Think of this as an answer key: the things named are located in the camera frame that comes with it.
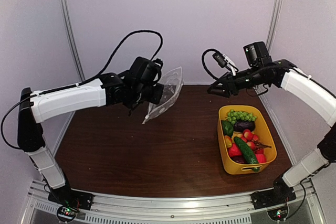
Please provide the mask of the clear polka dot zip bag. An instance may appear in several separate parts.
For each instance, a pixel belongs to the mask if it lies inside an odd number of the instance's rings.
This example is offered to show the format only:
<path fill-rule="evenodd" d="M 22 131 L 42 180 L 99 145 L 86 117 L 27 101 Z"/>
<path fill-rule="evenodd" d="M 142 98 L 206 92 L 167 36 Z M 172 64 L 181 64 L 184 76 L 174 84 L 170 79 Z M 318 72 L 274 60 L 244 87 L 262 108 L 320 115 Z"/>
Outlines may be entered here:
<path fill-rule="evenodd" d="M 149 103 L 148 113 L 144 117 L 142 124 L 162 115 L 175 104 L 184 84 L 182 73 L 182 67 L 177 67 L 162 76 L 159 81 L 159 84 L 163 85 L 163 94 L 160 102 L 158 105 Z"/>

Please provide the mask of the green toy cucumber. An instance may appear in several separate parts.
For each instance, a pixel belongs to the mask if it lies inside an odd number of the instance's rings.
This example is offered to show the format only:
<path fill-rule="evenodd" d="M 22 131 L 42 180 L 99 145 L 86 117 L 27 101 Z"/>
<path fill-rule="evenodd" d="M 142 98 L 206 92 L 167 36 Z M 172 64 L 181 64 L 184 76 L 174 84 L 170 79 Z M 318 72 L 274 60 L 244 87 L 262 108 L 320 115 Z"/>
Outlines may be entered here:
<path fill-rule="evenodd" d="M 240 137 L 234 137 L 234 143 L 241 152 L 241 156 L 245 160 L 245 165 L 248 165 L 243 170 L 250 169 L 253 172 L 260 172 L 261 166 L 259 166 L 259 161 L 256 157 L 254 151 L 245 143 Z"/>

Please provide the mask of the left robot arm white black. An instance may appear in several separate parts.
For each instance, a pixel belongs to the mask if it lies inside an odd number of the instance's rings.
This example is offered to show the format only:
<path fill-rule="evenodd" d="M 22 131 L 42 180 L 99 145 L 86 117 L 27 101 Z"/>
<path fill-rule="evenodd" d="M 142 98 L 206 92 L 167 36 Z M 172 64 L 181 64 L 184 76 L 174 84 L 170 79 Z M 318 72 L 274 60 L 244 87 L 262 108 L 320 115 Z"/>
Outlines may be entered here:
<path fill-rule="evenodd" d="M 99 74 L 93 80 L 53 90 L 22 91 L 18 114 L 18 147 L 28 154 L 46 179 L 55 196 L 71 205 L 75 192 L 67 187 L 66 177 L 47 147 L 41 123 L 53 117 L 78 110 L 123 104 L 133 111 L 143 102 L 158 104 L 163 85 L 163 61 L 137 57 L 131 68 L 120 74 Z"/>

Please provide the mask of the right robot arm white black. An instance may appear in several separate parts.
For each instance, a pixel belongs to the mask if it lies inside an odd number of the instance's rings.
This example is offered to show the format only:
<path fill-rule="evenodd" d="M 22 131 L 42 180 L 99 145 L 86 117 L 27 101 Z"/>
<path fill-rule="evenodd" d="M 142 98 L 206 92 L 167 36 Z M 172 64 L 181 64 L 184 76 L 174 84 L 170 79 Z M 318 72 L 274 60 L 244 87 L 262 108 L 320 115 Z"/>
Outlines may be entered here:
<path fill-rule="evenodd" d="M 303 73 L 292 62 L 273 61 L 263 41 L 243 47 L 249 68 L 240 71 L 232 60 L 216 49 L 207 49 L 221 68 L 228 70 L 221 77 L 214 77 L 207 92 L 229 98 L 240 90 L 258 85 L 276 86 L 295 95 L 315 110 L 330 127 L 317 147 L 298 164 L 279 176 L 269 192 L 272 203 L 279 204 L 289 196 L 289 189 L 316 172 L 335 162 L 335 95 Z"/>

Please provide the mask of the green toy grapes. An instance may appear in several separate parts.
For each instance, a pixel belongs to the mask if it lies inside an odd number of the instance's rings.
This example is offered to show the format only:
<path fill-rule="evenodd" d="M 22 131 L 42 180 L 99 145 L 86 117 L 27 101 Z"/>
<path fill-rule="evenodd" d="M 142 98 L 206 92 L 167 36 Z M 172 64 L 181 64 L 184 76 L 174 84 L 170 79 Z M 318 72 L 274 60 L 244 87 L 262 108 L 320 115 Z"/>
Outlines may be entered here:
<path fill-rule="evenodd" d="M 236 124 L 238 121 L 255 122 L 257 120 L 257 116 L 252 112 L 236 111 L 231 109 L 226 115 L 226 120 L 231 124 Z"/>

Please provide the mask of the green toy pepper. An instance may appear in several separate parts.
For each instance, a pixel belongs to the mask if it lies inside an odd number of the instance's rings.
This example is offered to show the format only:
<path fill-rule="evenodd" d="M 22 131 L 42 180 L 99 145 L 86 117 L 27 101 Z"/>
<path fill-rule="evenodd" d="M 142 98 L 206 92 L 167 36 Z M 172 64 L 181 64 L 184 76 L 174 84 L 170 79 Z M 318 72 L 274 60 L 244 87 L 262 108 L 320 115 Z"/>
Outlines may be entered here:
<path fill-rule="evenodd" d="M 227 120 L 221 120 L 221 125 L 222 125 L 223 135 L 232 137 L 234 133 L 233 125 Z"/>

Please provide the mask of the purple toy eggplant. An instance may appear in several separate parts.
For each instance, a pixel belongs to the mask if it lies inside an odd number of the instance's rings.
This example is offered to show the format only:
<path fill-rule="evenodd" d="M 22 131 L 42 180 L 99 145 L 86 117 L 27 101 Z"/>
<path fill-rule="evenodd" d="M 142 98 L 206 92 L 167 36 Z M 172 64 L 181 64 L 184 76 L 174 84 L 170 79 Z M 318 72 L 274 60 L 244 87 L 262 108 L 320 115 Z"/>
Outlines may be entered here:
<path fill-rule="evenodd" d="M 235 132 L 243 132 L 244 130 L 250 130 L 250 131 L 254 131 L 256 128 L 256 124 L 253 121 L 242 121 L 242 120 L 238 120 L 234 126 L 234 131 Z"/>

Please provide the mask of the yellow plastic basket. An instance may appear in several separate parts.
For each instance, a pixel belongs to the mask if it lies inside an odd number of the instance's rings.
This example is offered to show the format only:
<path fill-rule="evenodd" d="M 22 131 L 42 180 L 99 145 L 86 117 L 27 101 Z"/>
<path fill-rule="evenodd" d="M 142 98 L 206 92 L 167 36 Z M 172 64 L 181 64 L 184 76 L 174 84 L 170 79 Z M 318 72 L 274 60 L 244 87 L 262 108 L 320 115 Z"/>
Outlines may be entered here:
<path fill-rule="evenodd" d="M 277 157 L 277 150 L 273 141 L 273 138 L 271 136 L 270 130 L 267 126 L 266 121 L 264 120 L 261 112 L 252 106 L 248 105 L 227 105 L 222 108 L 220 108 L 218 112 L 218 124 L 217 124 L 217 136 L 218 136 L 218 143 L 219 143 L 219 149 L 220 149 L 220 154 L 222 158 L 222 163 L 224 170 L 231 174 L 231 175 L 242 175 L 242 174 L 253 174 L 256 172 L 253 172 L 250 169 L 243 170 L 243 168 L 246 168 L 248 165 L 243 165 L 243 164 L 238 164 L 232 161 L 231 157 L 228 156 L 227 148 L 225 146 L 224 142 L 224 135 L 223 135 L 223 130 L 222 130 L 222 125 L 221 125 L 221 120 L 226 120 L 226 115 L 229 112 L 229 110 L 236 110 L 236 111 L 247 111 L 247 112 L 252 112 L 254 115 L 257 116 L 257 120 L 255 121 L 256 128 L 253 132 L 254 134 L 257 134 L 260 138 L 260 141 L 263 144 L 271 146 L 271 148 L 265 149 L 264 155 L 266 156 L 267 162 L 263 164 L 259 164 L 261 166 L 261 171 L 263 171 L 271 162 L 273 162 L 276 157 Z M 232 138 L 232 143 L 234 143 L 234 137 L 240 137 L 243 139 L 243 132 L 235 132 L 233 133 Z"/>

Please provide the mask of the red toy strawberry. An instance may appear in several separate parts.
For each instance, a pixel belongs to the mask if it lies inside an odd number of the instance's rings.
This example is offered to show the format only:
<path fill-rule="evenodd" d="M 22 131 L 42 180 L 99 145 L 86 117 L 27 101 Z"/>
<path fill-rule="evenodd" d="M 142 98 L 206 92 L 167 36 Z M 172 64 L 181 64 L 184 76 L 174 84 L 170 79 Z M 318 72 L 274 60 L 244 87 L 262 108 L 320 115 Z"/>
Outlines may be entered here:
<path fill-rule="evenodd" d="M 229 157 L 242 156 L 242 152 L 235 143 L 233 143 L 232 146 L 227 149 L 227 152 Z"/>

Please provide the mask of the dark red toy beet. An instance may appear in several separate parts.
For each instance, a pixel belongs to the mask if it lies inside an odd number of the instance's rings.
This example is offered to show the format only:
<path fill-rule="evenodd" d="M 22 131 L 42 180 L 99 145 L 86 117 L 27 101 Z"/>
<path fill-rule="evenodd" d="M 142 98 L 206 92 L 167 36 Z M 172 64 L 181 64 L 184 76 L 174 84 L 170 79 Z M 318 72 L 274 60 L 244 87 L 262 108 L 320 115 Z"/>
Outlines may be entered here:
<path fill-rule="evenodd" d="M 232 161 L 238 164 L 247 164 L 247 161 L 244 159 L 243 156 L 233 156 L 231 157 Z"/>

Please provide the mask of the pink toy fruit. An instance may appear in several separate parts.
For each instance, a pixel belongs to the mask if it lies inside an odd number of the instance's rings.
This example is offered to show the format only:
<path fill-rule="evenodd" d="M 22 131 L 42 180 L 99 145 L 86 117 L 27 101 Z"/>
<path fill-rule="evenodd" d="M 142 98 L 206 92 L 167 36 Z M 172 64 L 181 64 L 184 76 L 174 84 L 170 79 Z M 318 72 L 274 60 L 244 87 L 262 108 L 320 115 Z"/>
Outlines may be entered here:
<path fill-rule="evenodd" d="M 262 153 L 256 153 L 256 158 L 259 164 L 263 164 L 267 162 L 266 156 Z"/>

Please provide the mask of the right circuit board with leds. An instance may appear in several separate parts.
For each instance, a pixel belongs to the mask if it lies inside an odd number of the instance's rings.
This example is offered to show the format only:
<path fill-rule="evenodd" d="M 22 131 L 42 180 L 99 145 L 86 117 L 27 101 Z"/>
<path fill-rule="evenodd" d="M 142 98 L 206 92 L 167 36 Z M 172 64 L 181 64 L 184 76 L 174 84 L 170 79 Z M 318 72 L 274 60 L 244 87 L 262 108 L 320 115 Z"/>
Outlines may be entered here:
<path fill-rule="evenodd" d="M 289 213 L 288 208 L 275 208 L 275 209 L 269 209 L 267 211 L 269 218 L 273 221 L 282 221 L 286 219 L 288 213 Z"/>

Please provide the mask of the circuit board with leds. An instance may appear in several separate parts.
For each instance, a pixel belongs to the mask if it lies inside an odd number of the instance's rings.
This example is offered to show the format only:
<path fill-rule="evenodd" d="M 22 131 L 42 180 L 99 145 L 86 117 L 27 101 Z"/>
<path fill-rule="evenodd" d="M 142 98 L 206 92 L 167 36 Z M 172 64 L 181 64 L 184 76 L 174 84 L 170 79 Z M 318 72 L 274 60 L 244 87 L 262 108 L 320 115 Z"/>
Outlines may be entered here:
<path fill-rule="evenodd" d="M 56 217 L 62 222 L 73 221 L 76 218 L 77 214 L 77 210 L 65 206 L 60 206 L 56 211 Z"/>
<path fill-rule="evenodd" d="M 275 208 L 275 209 L 269 209 L 267 211 L 269 218 L 273 221 L 282 221 L 286 219 L 288 213 L 289 213 L 288 208 Z"/>

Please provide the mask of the left circuit board with leds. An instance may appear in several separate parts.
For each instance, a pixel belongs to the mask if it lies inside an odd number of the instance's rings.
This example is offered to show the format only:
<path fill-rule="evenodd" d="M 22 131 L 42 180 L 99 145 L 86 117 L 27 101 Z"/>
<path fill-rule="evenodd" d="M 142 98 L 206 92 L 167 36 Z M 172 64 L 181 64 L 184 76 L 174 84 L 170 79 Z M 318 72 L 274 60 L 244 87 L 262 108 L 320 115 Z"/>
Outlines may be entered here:
<path fill-rule="evenodd" d="M 62 222 L 73 221 L 76 218 L 77 214 L 77 210 L 65 206 L 60 206 L 56 211 L 56 217 Z"/>

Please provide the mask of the right aluminium frame post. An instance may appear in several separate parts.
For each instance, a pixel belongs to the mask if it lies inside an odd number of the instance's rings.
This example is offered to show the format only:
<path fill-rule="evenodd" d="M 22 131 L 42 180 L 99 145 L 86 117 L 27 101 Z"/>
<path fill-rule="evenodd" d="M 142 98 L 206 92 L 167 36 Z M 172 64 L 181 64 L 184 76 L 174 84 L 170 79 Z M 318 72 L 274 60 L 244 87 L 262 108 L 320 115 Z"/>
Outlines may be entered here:
<path fill-rule="evenodd" d="M 277 29 L 277 25 L 279 22 L 283 1 L 284 0 L 274 0 L 270 25 L 269 25 L 267 39 L 266 39 L 266 47 L 269 51 L 271 51 L 271 48 L 272 48 L 272 45 L 275 39 L 276 29 Z"/>

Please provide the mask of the aluminium frame post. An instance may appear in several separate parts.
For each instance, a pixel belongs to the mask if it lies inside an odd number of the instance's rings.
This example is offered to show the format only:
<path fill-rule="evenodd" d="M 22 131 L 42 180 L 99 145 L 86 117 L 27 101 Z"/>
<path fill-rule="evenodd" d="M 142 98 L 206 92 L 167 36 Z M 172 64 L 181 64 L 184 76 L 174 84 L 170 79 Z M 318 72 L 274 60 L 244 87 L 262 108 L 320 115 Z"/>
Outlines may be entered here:
<path fill-rule="evenodd" d="M 277 25 L 279 22 L 283 1 L 284 0 L 274 0 L 270 25 L 269 25 L 267 39 L 266 39 L 266 47 L 269 51 L 271 51 L 271 48 L 272 48 L 272 45 L 275 39 L 276 29 L 277 29 Z"/>
<path fill-rule="evenodd" d="M 82 67 L 80 57 L 78 54 L 78 49 L 77 49 L 76 40 L 75 40 L 75 36 L 74 36 L 72 24 L 71 24 L 71 18 L 70 18 L 67 0 L 60 0 L 60 6 L 61 6 L 62 17 L 64 20 L 66 37 L 68 40 L 70 53 L 74 61 L 75 70 L 79 77 L 79 80 L 85 81 L 85 74 L 84 74 L 83 67 Z"/>

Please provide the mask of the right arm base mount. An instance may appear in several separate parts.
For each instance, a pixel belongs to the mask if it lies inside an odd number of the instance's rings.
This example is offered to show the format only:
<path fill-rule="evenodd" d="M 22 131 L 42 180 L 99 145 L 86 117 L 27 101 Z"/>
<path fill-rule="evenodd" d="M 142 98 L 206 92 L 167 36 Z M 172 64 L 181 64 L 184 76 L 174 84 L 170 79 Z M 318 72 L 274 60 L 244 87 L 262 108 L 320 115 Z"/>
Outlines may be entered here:
<path fill-rule="evenodd" d="M 280 186 L 251 194 L 251 201 L 255 210 L 285 204 L 296 198 L 293 188 L 282 188 Z"/>

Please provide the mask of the left aluminium frame post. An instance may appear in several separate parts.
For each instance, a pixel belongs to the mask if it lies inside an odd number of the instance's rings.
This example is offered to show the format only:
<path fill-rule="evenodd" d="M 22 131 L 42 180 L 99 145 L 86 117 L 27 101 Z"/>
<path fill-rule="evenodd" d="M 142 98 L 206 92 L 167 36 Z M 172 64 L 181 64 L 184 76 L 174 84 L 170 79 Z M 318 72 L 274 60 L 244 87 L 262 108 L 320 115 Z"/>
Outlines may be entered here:
<path fill-rule="evenodd" d="M 76 40 L 75 40 L 75 36 L 74 36 L 72 24 L 71 24 L 71 18 L 70 18 L 67 0 L 60 0 L 60 6 L 61 6 L 62 17 L 64 20 L 66 37 L 68 40 L 70 53 L 74 61 L 75 70 L 79 77 L 79 80 L 85 81 L 85 74 L 84 74 L 83 67 L 82 67 L 80 57 L 78 54 L 78 49 L 77 49 Z"/>

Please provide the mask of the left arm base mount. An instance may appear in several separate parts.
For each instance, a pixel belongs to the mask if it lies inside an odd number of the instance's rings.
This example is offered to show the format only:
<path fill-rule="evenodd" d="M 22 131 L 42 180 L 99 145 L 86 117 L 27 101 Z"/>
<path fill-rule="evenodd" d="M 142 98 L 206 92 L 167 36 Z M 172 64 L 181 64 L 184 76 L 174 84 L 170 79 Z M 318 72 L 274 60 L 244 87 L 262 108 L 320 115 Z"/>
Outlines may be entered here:
<path fill-rule="evenodd" d="M 74 210 L 90 210 L 93 201 L 93 194 L 73 190 L 70 187 L 49 189 L 48 200 L 70 207 Z"/>

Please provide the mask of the front aluminium rail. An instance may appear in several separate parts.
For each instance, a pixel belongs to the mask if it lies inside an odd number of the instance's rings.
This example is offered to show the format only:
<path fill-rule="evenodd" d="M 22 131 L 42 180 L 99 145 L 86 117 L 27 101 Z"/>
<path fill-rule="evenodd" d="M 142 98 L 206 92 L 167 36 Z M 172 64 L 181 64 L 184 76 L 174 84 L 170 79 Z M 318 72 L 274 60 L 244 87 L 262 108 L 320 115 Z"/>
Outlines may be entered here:
<path fill-rule="evenodd" d="M 127 197 L 94 193 L 89 210 L 80 210 L 71 223 L 325 223 L 314 186 L 294 188 L 288 203 L 260 208 L 251 192 L 189 198 Z"/>

